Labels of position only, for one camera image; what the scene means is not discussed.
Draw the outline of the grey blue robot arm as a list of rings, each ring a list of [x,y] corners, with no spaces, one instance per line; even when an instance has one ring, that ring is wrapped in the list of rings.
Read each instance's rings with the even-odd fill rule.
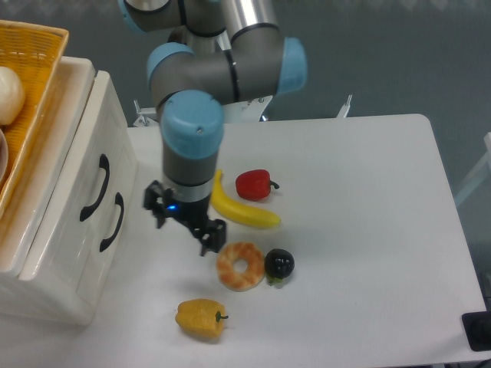
[[[143,205],[159,225],[171,218],[189,229],[203,252],[219,252],[226,224],[208,216],[226,105],[301,89],[308,78],[302,43],[281,35],[270,1],[122,1],[138,31],[183,29],[229,39],[200,54],[187,41],[169,41],[147,59],[147,85],[163,143],[162,179]]]

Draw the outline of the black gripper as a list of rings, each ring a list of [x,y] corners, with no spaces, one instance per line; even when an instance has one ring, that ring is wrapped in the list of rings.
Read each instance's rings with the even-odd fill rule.
[[[208,216],[211,195],[193,202],[179,200],[171,189],[165,189],[157,180],[146,187],[143,207],[152,212],[157,228],[162,228],[167,219],[174,219],[187,228],[201,244],[200,255],[211,251],[219,253],[226,243],[226,222]]]

